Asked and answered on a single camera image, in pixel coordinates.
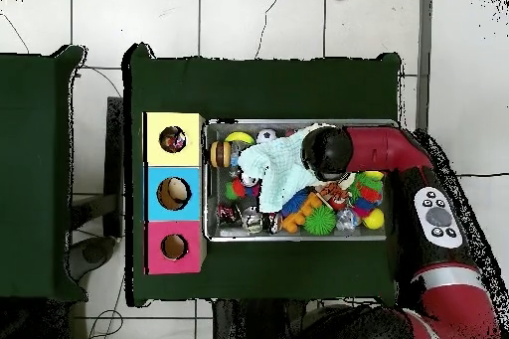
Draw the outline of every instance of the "green ball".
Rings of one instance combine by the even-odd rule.
[[[304,230],[313,236],[328,236],[336,228],[336,214],[322,205],[306,218]]]

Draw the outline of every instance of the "soccer ball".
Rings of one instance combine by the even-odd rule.
[[[275,131],[271,128],[265,128],[263,130],[259,131],[258,136],[256,137],[256,143],[267,143],[269,141],[272,141],[273,139],[277,138],[275,135]]]

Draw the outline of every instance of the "yellow ball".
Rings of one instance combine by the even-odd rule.
[[[384,178],[384,173],[380,171],[364,171],[364,175],[374,180],[382,180]]]
[[[374,209],[369,216],[363,218],[364,225],[370,230],[377,230],[384,225],[384,213],[380,209]]]

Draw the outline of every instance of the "tile floor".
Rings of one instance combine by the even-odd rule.
[[[201,55],[243,60],[257,55],[262,59],[308,60],[324,56],[375,58],[384,52],[397,52],[403,60],[405,73],[401,99],[406,111],[401,122],[410,129],[415,127],[420,0],[277,0],[266,14],[263,29],[265,11],[273,2],[0,0],[0,52],[26,53],[28,49],[32,54],[48,55],[63,44],[87,47],[88,68],[81,69],[74,90],[75,193],[100,193],[102,189],[106,98],[122,95],[120,62],[123,53],[134,42],[148,43],[157,57]],[[445,19],[446,6],[454,5],[453,0],[433,0],[438,19]],[[432,71],[431,76],[432,79],[434,76],[438,78],[437,82],[431,83],[431,134],[436,133],[437,139],[443,142],[453,163],[458,165],[457,169],[502,170],[505,164],[508,171],[509,152],[502,135],[488,136],[495,127],[488,127],[477,135],[477,130],[481,129],[479,124],[467,126],[462,123],[465,116],[468,117],[468,108],[468,113],[473,116],[476,107],[463,105],[460,111],[454,110],[460,95],[465,92],[464,99],[484,106],[485,115],[492,115],[498,121],[497,128],[506,129],[507,123],[502,122],[502,115],[497,115],[503,103],[500,90],[490,88],[491,100],[487,101],[482,101],[481,94],[475,94],[475,87],[473,91],[467,91],[475,80],[470,79],[467,85],[461,84],[460,80],[468,78],[457,74],[466,69],[464,56],[459,54],[451,58],[450,53],[454,54],[454,50],[449,49],[459,47],[465,38],[441,34],[440,29],[445,29],[445,23],[437,23],[442,23],[443,27],[435,28],[433,20],[431,66],[437,65],[439,69]],[[451,29],[460,30],[461,21],[455,23]],[[24,43],[17,37],[13,26]],[[437,39],[435,32],[441,35]],[[483,53],[480,48],[475,51]],[[507,55],[506,49],[499,49],[497,55],[501,58],[504,52]],[[499,77],[500,82],[507,82],[505,79]],[[447,92],[451,83],[459,89],[456,96]],[[445,111],[437,112],[434,105],[445,108]],[[457,134],[454,130],[446,134],[440,129],[440,121],[451,114]],[[482,144],[475,151],[470,148],[466,152],[462,146],[474,136],[479,137]],[[488,156],[492,146],[496,147],[497,153],[489,155],[492,166],[485,166],[481,158]],[[481,225],[493,240],[499,261],[507,268],[507,243],[498,239],[503,218],[497,216],[493,208],[500,207],[509,183],[502,179],[465,179],[463,184],[468,196],[474,200],[474,209],[479,211]],[[88,223],[82,231],[102,233],[98,222]],[[75,233],[74,239],[81,240],[85,236]],[[108,328],[110,331],[118,329],[120,320],[115,316],[96,320],[102,311],[115,306],[117,298],[116,310],[122,315],[123,325],[105,339],[212,339],[212,309],[207,301],[153,301],[145,308],[126,306],[123,292],[119,293],[123,279],[123,245],[122,241],[108,264],[85,279],[88,302],[75,307],[76,339],[86,339],[94,322],[93,334],[100,335]]]

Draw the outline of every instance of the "dark green tablecloth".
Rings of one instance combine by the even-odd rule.
[[[142,237],[143,111],[199,112],[205,118],[397,119],[400,59],[313,61],[155,59],[144,45],[124,56],[131,136],[133,237],[127,237],[127,296],[149,298],[393,299],[385,242],[208,243],[197,274],[145,275]],[[129,191],[126,178],[126,190]]]
[[[0,54],[0,295],[85,299],[68,277],[70,79],[81,47]]]

